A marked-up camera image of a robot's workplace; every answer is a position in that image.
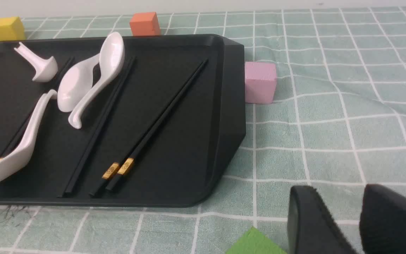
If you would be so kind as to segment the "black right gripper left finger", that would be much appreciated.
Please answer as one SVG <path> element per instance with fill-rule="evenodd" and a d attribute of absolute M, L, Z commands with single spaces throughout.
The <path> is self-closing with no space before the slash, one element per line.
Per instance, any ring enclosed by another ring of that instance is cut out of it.
<path fill-rule="evenodd" d="M 287 217 L 290 254 L 356 254 L 316 188 L 290 188 Z"/>

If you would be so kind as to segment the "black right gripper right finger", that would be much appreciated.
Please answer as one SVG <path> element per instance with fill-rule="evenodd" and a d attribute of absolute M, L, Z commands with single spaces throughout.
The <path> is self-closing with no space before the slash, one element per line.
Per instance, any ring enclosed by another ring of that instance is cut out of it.
<path fill-rule="evenodd" d="M 359 231 L 366 254 L 406 254 L 406 197 L 379 184 L 366 185 Z"/>

